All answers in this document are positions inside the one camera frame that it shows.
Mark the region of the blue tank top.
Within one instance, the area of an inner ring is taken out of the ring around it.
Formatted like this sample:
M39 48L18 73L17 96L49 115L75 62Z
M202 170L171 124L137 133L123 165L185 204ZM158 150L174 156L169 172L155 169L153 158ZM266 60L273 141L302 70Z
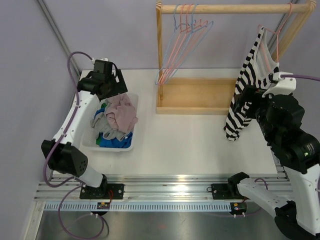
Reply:
M99 147L101 147L101 148L127 149L127 148L129 148L131 146L132 138L133 138L133 133L132 132L129 132L128 135L126 136L126 138L123 139L122 141L119 141L116 138L114 138L112 140L106 140L106 139L103 138L103 135L102 135L102 139L101 139Z

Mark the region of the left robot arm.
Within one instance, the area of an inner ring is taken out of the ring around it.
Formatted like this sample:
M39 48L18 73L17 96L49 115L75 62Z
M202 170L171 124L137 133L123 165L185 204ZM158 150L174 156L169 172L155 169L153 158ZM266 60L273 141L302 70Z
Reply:
M75 102L60 130L52 140L44 140L41 144L45 157L42 173L49 187L58 188L67 181L50 183L47 178L48 169L69 175L68 181L78 181L82 191L81 199L112 200L116 191L124 188L122 184L109 185L107 177L89 165L87 156L80 151L80 145L83 132L98 102L127 91L124 79L116 81L110 70L92 70L75 85Z

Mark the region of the mauve tank top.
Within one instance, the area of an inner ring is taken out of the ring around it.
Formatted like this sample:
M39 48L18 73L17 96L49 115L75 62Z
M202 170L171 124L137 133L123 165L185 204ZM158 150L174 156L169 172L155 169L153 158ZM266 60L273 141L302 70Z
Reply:
M138 122L137 111L126 93L106 99L109 106L104 114L110 127L123 133L129 133Z

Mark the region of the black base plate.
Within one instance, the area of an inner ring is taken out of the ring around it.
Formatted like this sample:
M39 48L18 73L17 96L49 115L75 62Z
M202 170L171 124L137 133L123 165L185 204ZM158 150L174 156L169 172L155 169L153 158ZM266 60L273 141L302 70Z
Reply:
M102 187L82 187L79 198L83 200L122 200L125 185L122 183L108 183L106 189Z
M214 200L243 200L244 197L228 183L213 183L210 186Z

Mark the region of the grey tank top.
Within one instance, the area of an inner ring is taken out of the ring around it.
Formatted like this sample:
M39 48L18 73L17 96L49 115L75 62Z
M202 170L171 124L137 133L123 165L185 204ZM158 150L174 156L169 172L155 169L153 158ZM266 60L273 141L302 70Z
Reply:
M94 115L90 120L90 126L93 128L93 136L97 139L102 133L102 137L106 140L117 139L122 141L129 133L124 133L111 127L105 115L105 109L110 106L111 103L106 99L99 102L98 107L94 111Z

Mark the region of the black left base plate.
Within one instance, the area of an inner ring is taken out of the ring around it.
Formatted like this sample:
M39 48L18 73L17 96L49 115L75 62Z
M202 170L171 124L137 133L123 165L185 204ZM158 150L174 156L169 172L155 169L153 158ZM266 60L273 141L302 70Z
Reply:
M82 187L79 198L83 200L122 200L125 185L122 183L108 183L106 189L102 187Z

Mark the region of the black white striped tank top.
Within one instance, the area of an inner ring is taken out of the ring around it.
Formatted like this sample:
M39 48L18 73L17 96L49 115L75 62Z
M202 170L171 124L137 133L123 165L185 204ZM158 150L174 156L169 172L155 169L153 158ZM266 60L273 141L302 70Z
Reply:
M240 69L233 95L241 94L247 85L267 90L271 85L271 74L279 72L279 65L279 62L273 60L269 51L267 30L265 27L260 26L255 42ZM234 104L235 98L233 97L223 128L228 141L236 141L240 137L240 132L252 121L247 116L247 111L252 105L251 102L246 102L238 112L233 110Z

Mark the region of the wooden clothes rack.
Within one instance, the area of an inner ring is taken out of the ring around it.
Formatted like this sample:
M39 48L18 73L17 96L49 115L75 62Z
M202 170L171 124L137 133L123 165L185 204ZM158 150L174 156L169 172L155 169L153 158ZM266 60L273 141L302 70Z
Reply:
M201 4L198 7L183 9L182 6L163 5L156 2L156 26L158 67L164 66L162 16L175 11L187 14L296 14L293 22L283 37L277 38L276 49L272 53L274 60L279 60L293 39L299 33L317 2L308 0L304 4ZM227 115L234 94L236 79L232 77L174 77L168 84L157 89L156 113L167 115Z

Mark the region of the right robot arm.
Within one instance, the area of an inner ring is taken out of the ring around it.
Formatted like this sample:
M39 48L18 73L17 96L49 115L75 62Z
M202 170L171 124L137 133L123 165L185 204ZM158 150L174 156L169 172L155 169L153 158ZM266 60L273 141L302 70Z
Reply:
M246 85L235 95L233 111L250 103L247 115L255 119L267 145L289 178L293 200L278 197L259 186L244 172L227 180L227 193L254 201L268 212L283 235L291 240L320 238L320 143L300 126L305 110L292 94L266 95L266 90Z

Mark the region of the green tank top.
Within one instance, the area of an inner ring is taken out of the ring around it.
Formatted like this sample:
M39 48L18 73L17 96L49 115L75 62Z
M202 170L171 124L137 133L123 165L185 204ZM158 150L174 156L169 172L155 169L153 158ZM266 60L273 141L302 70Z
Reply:
M99 135L98 135L98 138L95 141L95 144L98 145L98 146L100 146L100 144L101 144L102 135L103 135L103 133L100 132Z

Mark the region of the aluminium mounting rail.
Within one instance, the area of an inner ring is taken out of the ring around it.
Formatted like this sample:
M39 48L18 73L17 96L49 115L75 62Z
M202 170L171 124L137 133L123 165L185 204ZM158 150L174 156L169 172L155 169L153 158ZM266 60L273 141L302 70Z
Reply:
M294 199L289 175L280 164L276 164L277 174L250 175L252 178L263 178L272 193ZM125 175L107 174L108 184L124 184L124 201L164 201L164 202L206 202L212 200L209 193L211 184L227 183L226 174L174 174L174 175ZM41 181L34 194L34 201L58 201L65 194L78 187L79 183L70 180L62 186L52 188Z

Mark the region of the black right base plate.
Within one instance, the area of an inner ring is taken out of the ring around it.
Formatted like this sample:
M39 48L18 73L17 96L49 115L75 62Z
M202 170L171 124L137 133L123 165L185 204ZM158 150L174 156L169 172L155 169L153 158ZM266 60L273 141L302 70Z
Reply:
M243 200L244 197L228 183L213 183L210 186L214 200Z

